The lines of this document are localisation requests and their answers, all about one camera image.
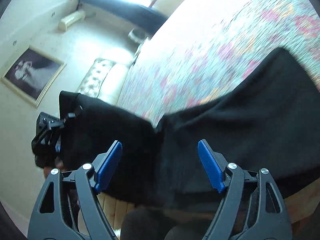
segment framed picture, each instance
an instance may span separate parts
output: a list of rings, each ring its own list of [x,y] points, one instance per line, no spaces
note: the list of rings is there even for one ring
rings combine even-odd
[[[17,52],[1,81],[36,108],[48,88],[65,67],[62,61],[31,46]]]

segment floral bedspread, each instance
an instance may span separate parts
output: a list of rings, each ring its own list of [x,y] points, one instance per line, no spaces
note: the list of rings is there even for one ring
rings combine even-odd
[[[276,47],[320,89],[320,19],[309,0],[185,0],[141,51],[118,106],[156,125],[232,91]]]

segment black trousers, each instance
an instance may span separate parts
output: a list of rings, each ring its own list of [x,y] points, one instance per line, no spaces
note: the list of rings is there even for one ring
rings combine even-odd
[[[211,220],[192,220],[179,224],[160,211],[138,208],[122,223],[121,240],[202,240]]]

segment blue gripper pad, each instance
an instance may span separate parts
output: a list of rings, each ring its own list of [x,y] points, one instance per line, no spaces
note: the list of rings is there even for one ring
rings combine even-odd
[[[111,177],[118,166],[121,155],[122,144],[117,142],[100,169],[97,171],[96,185],[93,187],[96,194],[99,194],[108,187]]]
[[[219,193],[221,193],[226,187],[223,184],[222,170],[219,168],[210,150],[202,140],[198,143],[198,155],[205,169],[205,172],[207,173],[211,186],[217,189]]]

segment silver screw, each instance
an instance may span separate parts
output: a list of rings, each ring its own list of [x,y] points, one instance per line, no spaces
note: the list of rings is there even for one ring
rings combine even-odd
[[[237,168],[237,164],[235,164],[235,163],[229,163],[229,164],[228,164],[228,167],[229,167],[229,169],[234,170],[234,169]]]
[[[85,164],[82,165],[82,168],[83,168],[84,170],[90,170],[91,167],[92,167],[92,164],[91,164],[91,163],[85,163]]]
[[[52,174],[52,175],[56,175],[58,172],[59,172],[58,169],[53,169],[53,170],[51,170],[51,174]]]
[[[266,169],[266,168],[262,168],[262,169],[261,169],[261,172],[262,172],[263,174],[269,174],[269,171],[268,171],[268,169]]]

